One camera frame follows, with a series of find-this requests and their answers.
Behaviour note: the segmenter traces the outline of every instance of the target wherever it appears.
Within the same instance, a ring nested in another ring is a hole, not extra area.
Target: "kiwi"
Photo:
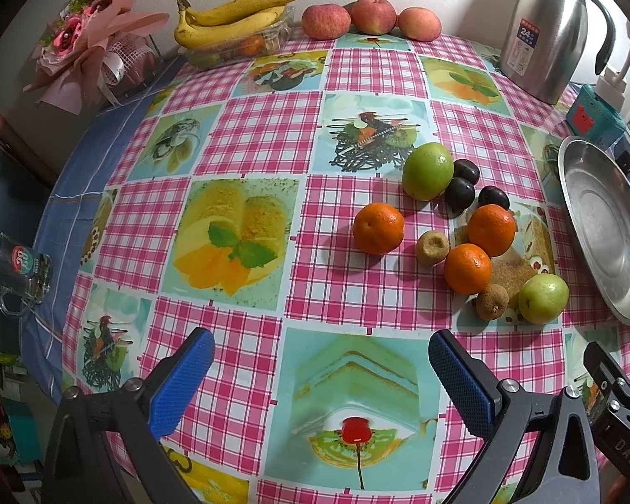
[[[415,245],[415,256],[420,264],[431,267],[443,261],[450,251],[448,237],[440,231],[427,231]]]
[[[509,294],[499,284],[490,284],[476,298],[476,314],[483,320],[495,320],[509,306]]]

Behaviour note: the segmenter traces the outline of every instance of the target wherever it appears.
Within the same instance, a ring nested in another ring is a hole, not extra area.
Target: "blue cloth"
[[[51,289],[41,305],[20,320],[21,357],[30,375],[56,403],[61,399],[61,345],[82,247],[102,190],[154,95],[184,60],[166,63],[155,83],[129,103],[99,113],[72,152],[44,209],[34,249],[52,258]]]

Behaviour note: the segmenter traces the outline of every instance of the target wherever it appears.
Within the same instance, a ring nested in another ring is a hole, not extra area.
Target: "stainless steel bowl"
[[[558,172],[583,257],[612,313],[630,326],[630,183],[581,137],[560,146]]]

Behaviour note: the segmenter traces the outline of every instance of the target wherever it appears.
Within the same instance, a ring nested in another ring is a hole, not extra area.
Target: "silver kettle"
[[[606,37],[595,59],[599,75],[612,55],[616,30],[605,16]],[[499,64],[502,72],[532,96],[556,104],[578,64],[588,35],[586,0],[518,0]]]

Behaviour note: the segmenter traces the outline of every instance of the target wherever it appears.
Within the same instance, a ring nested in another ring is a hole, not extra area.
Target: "flower bouquet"
[[[116,96],[148,82],[160,57],[146,37],[167,13],[133,13],[133,0],[70,0],[35,48],[35,79],[24,91],[46,87],[41,101],[79,114],[85,102]]]

